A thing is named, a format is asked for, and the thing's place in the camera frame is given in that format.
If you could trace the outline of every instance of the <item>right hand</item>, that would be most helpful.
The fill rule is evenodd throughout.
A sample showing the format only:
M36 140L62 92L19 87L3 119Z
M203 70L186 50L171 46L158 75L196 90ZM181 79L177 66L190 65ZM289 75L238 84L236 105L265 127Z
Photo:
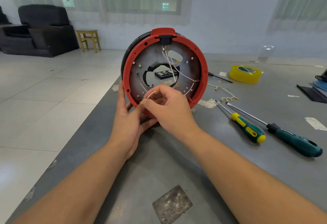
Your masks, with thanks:
M200 129L194 121L186 96L170 86L153 87L145 94L142 104L166 131L179 140L187 138Z

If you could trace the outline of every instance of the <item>gray table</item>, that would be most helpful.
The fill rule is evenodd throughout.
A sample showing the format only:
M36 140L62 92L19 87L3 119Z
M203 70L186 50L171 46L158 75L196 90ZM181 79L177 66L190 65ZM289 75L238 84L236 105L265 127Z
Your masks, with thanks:
M232 65L228 62L208 62L210 71L214 73L229 72ZM204 131L327 211L327 131L315 130L305 121L305 117L314 117L326 126L327 104L311 102L295 87L296 84L309 86L314 76L324 69L313 66L249 65L264 71L256 84L231 84L218 82L215 78L210 78L209 83L232 90L239 97L238 101L233 102L236 106L266 122L275 122L313 140L324 149L325 154L315 159L306 158L268 132L265 132L267 140L259 146L255 145L218 107L207 109L196 105L196 122ZM288 94L300 97L290 98ZM208 86L202 99L226 96L223 91L216 92ZM34 197L22 201L8 223L106 143L111 133L116 98L117 93L111 89L105 94L59 153L56 158L58 164L38 180ZM192 154L161 127L154 127L140 137L137 151L117 176L95 223L159 224L152 202L176 185L181 185L193 203L176 224L237 223Z

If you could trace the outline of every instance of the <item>left hand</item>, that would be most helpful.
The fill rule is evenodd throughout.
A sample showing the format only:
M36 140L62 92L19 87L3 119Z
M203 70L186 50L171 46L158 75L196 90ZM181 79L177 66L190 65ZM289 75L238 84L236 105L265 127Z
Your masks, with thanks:
M119 146L126 152L126 160L135 152L140 135L158 121L157 119L151 119L140 124L147 118L143 114L145 108L142 104L139 104L135 110L128 113L132 107L131 103L126 104L125 102L124 84L120 81L117 110L109 142L119 143Z

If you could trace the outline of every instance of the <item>packing tape roll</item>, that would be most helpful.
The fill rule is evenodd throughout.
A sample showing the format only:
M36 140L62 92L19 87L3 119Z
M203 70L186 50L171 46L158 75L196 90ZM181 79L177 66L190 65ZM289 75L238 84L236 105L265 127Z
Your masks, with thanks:
M256 83L258 82L262 72L254 67L234 65L231 67L229 77L234 80L244 83Z

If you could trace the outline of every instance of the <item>wooden stool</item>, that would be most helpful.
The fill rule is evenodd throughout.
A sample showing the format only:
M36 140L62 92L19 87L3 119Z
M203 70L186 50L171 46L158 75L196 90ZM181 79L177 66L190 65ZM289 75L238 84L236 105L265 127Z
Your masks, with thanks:
M86 45L86 49L89 49L89 45L87 43L87 39L91 39L93 42L93 48L94 51L97 53L96 51L96 44L98 44L99 50L101 51L101 46L100 46L100 41L99 41L99 36L98 36L98 30L77 30L77 36L79 37L79 41L81 44L81 49L83 52L85 52L84 50L84 45L83 43L85 42Z

